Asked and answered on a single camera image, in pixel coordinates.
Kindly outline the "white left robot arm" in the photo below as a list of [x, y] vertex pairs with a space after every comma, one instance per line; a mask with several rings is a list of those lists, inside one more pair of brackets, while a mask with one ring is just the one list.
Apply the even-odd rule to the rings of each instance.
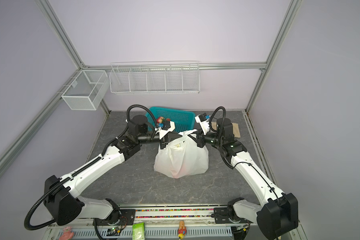
[[[64, 226], [76, 219], [118, 224], [122, 213], [113, 200], [84, 198], [82, 192], [99, 177], [139, 152], [143, 144], [159, 143], [163, 149], [170, 141], [179, 137], [173, 121], [158, 123], [150, 109], [142, 105], [131, 105], [126, 112], [126, 127], [105, 145], [99, 155], [60, 178], [51, 176], [46, 180], [44, 194], [25, 217], [25, 229], [39, 230], [53, 223]], [[53, 218], [34, 226], [31, 218], [41, 204], [45, 205]]]

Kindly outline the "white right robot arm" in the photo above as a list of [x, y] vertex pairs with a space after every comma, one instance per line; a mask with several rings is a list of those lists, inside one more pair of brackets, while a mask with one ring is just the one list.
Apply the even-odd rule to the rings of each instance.
[[243, 176], [259, 201], [254, 204], [244, 198], [231, 200], [226, 208], [215, 209], [212, 216], [216, 223], [253, 223], [268, 240], [296, 229], [299, 226], [297, 198], [276, 186], [255, 163], [247, 148], [235, 139], [226, 109], [220, 106], [211, 115], [197, 115], [195, 121], [201, 129], [191, 139], [200, 148], [209, 144], [218, 150], [225, 165]]

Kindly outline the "white plastic bag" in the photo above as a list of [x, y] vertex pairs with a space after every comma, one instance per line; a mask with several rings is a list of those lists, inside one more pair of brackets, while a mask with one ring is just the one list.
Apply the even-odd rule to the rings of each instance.
[[209, 168], [209, 151], [207, 147], [199, 148], [191, 139], [196, 137], [196, 132], [181, 132], [180, 138], [159, 149], [154, 170], [174, 179], [205, 173]]

